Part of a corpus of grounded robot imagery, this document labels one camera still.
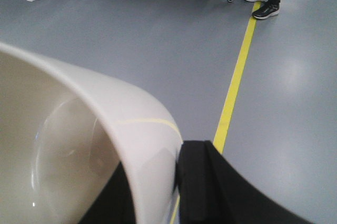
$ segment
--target gray epoxy floor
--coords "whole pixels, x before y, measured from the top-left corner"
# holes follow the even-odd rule
[[[252,6],[0,0],[0,40],[135,84],[185,140],[212,140]],[[257,23],[224,151],[264,193],[319,224],[337,220],[336,13],[333,0],[282,0],[279,16]]]

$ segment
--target yellow floor line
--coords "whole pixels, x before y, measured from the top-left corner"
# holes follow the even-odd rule
[[[255,2],[252,12],[259,9],[260,6],[261,6],[260,2]],[[242,74],[243,74],[243,69],[244,69],[244,66],[246,64],[249,49],[250,49],[250,46],[251,46],[251,43],[252,43],[255,26],[256,26],[256,19],[251,17],[249,19],[248,26],[247,26],[247,29],[246,29],[246,33],[245,33],[244,38],[243,38],[243,42],[242,42],[242,46],[241,46],[241,49],[240,49],[239,57],[237,59],[236,65],[235,65],[235,69],[234,69],[234,73],[233,73],[233,76],[232,76],[231,84],[230,84],[230,87],[228,89],[225,104],[223,106],[220,121],[219,121],[217,130],[216,130],[216,133],[215,133],[215,137],[214,137],[214,140],[213,140],[214,147],[220,153],[223,153],[223,149],[225,147],[227,132],[228,132],[228,128],[230,126],[230,121],[231,121],[231,118],[232,118],[237,93],[239,92],[239,86],[240,86],[240,82],[241,82],[241,78],[242,78]],[[171,217],[170,224],[173,224],[174,221],[175,221],[178,206],[179,206],[179,201],[180,201],[180,197],[178,196],[177,200],[176,200],[176,203],[175,203],[175,207],[174,207],[174,211],[173,211],[173,214],[172,214],[172,217]]]

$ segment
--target white curved panel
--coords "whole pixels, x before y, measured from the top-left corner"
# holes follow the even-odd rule
[[[0,221],[76,223],[121,161],[137,223],[163,223],[182,142],[165,107],[118,79],[0,51]]]

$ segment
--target black bag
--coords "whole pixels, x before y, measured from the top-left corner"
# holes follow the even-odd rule
[[[185,141],[177,166],[180,224],[310,224],[246,181],[210,141]]]

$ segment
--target shoe sole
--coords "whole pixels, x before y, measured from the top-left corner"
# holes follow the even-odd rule
[[[267,2],[268,0],[245,0],[246,2]]]
[[[278,15],[280,13],[280,10],[277,10],[275,12],[272,12],[270,14],[268,14],[267,16],[264,16],[264,17],[259,17],[259,16],[254,16],[254,18],[258,19],[258,20],[266,20],[267,18],[271,17],[271,16],[275,16],[275,15]]]

